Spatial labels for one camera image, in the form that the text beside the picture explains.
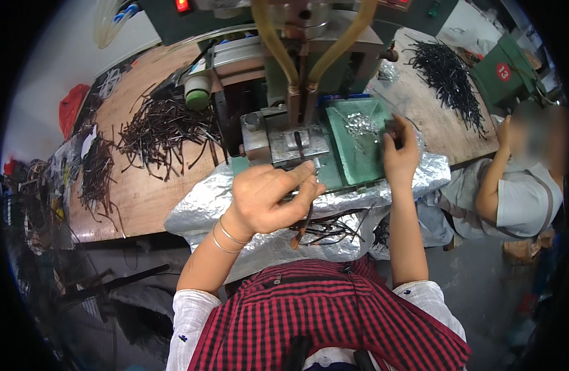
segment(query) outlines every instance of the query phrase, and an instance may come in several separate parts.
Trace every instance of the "red number sign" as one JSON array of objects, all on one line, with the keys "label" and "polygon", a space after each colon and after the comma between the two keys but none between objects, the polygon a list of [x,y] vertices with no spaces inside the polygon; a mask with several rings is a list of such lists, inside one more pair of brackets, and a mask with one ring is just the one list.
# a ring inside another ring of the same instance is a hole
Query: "red number sign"
[{"label": "red number sign", "polygon": [[509,81],[511,78],[511,69],[505,63],[497,64],[497,75],[503,81]]}]

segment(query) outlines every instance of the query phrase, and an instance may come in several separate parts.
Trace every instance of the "white wall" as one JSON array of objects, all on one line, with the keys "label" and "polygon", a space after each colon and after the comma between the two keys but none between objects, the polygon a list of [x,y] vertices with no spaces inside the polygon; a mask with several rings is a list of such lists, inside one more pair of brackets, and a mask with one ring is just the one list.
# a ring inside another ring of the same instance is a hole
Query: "white wall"
[{"label": "white wall", "polygon": [[43,32],[22,71],[11,102],[2,161],[46,160],[63,143],[59,102],[77,84],[95,78],[161,39],[145,12],[129,19],[105,49],[93,41],[96,0],[67,0]]},{"label": "white wall", "polygon": [[472,5],[464,0],[459,0],[458,4],[445,21],[443,27],[461,28],[462,30],[472,31],[478,39],[498,41],[503,34],[489,22]]}]

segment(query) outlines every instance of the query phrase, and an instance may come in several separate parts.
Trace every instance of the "foil-covered surface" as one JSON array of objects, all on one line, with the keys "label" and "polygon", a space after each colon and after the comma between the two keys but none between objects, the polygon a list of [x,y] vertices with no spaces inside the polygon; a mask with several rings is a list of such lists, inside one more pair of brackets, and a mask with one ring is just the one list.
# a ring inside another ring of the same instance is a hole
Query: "foil-covered surface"
[{"label": "foil-covered surface", "polygon": [[390,62],[387,59],[381,61],[379,65],[379,79],[391,85],[399,79],[399,69],[396,62]]},{"label": "foil-covered surface", "polygon": [[[354,230],[359,227],[362,221],[365,228],[361,226],[358,233],[359,236],[362,236],[363,234],[369,234],[369,232],[373,231],[373,229],[369,231],[368,225],[364,222],[366,214],[367,211],[365,210],[363,212],[345,215],[341,217],[340,220]],[[321,259],[331,262],[353,261],[366,254],[368,250],[368,246],[362,243],[357,236],[354,238],[350,236],[346,237],[335,245],[306,246],[303,242],[315,238],[315,236],[307,234],[303,237],[299,247],[293,250],[290,248],[290,240],[296,234],[296,231],[288,228],[280,229],[270,234],[256,234],[251,242],[245,245],[244,249],[239,253],[224,283],[227,284],[237,279],[247,277],[266,267],[301,259]],[[192,252],[198,248],[198,245],[206,235],[207,232],[185,236]],[[326,238],[322,241],[337,241],[338,238]]]},{"label": "foil-covered surface", "polygon": [[[449,161],[446,156],[422,152],[420,162],[414,173],[412,190],[414,199],[448,184],[451,180]],[[233,194],[233,170],[230,165],[221,163],[210,175],[196,184],[173,208],[164,221],[165,229],[182,236],[192,250],[211,231],[214,222],[227,210]],[[225,283],[261,271],[266,267],[299,259],[323,259],[334,262],[353,261],[363,256],[373,243],[373,229],[381,219],[382,207],[392,202],[391,189],[387,180],[359,190],[345,190],[321,195],[313,202],[313,218],[338,214],[350,209],[367,209],[359,234],[364,241],[347,237],[334,245],[299,246],[290,248],[290,239],[296,234],[289,229],[281,229],[270,234],[257,234],[247,244],[235,261]],[[356,228],[364,212],[344,217],[343,222]]]}]

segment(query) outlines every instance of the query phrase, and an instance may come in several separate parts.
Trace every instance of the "bolt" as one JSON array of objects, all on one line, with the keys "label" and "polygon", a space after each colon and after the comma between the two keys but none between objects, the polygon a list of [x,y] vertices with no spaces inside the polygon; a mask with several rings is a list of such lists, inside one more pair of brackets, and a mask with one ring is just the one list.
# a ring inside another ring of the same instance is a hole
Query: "bolt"
[{"label": "bolt", "polygon": [[249,131],[256,131],[260,127],[260,119],[257,113],[248,113],[244,118],[245,126]]}]

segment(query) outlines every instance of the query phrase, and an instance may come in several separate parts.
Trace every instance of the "green tray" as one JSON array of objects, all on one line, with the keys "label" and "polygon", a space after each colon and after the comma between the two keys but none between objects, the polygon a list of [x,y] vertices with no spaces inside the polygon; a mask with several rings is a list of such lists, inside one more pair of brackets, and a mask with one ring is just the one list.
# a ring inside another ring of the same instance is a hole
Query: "green tray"
[{"label": "green tray", "polygon": [[[389,114],[381,100],[331,100],[326,101],[324,105],[347,184],[358,185],[382,179],[385,174],[379,132],[385,128],[385,120],[389,119]],[[378,128],[377,134],[349,134],[346,128],[347,116],[353,113],[371,117]]]}]

